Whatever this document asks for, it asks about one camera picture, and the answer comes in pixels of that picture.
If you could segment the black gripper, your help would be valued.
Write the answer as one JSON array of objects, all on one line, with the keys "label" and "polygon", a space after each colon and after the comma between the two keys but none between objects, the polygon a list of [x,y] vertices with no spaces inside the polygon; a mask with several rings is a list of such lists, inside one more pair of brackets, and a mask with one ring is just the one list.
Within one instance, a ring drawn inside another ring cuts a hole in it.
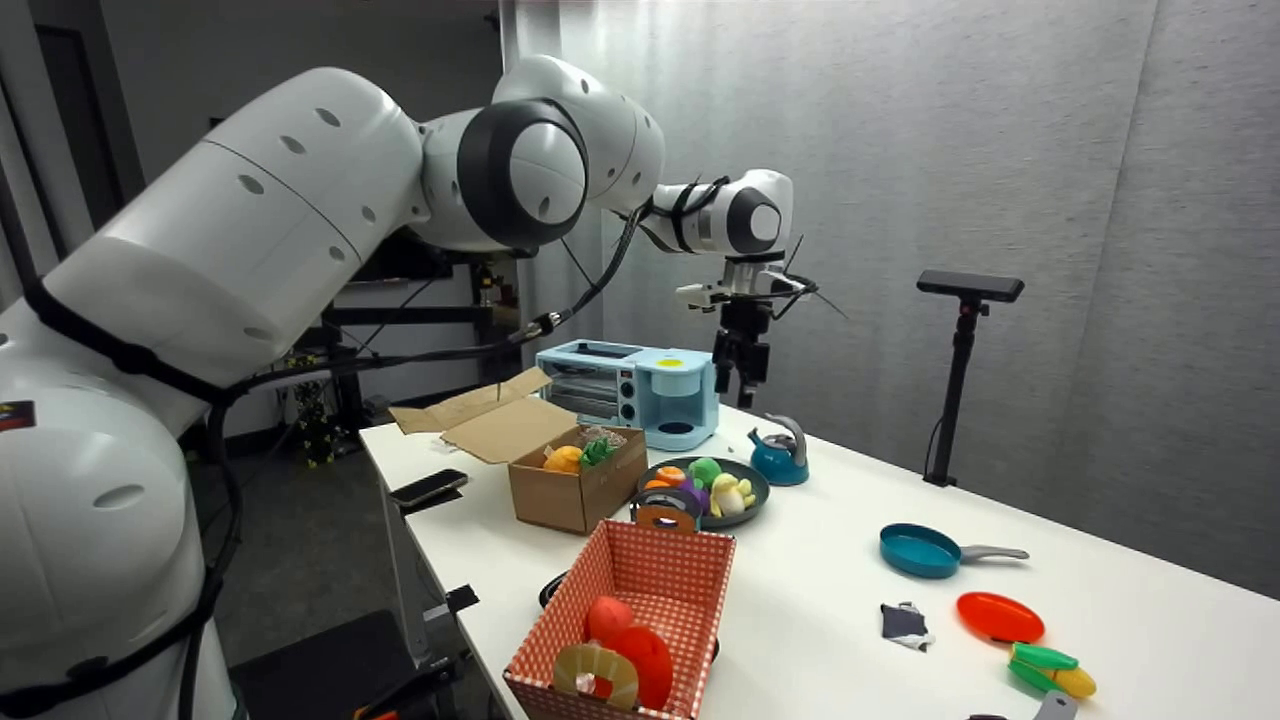
[{"label": "black gripper", "polygon": [[810,291],[817,286],[781,257],[727,257],[716,281],[675,288],[693,314],[718,317],[713,360],[724,404],[736,404],[736,378],[745,378],[738,408],[754,408],[768,388],[768,326]]}]

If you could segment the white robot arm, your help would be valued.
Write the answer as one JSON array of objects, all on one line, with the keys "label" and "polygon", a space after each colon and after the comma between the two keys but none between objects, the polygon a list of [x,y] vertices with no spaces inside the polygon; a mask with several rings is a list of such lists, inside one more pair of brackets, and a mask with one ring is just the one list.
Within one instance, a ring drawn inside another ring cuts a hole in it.
[{"label": "white robot arm", "polygon": [[190,144],[0,314],[0,718],[240,720],[179,435],[210,429],[409,232],[537,254],[603,208],[665,254],[768,257],[791,182],[659,177],[627,98],[522,55],[489,104],[409,117],[307,67]]}]

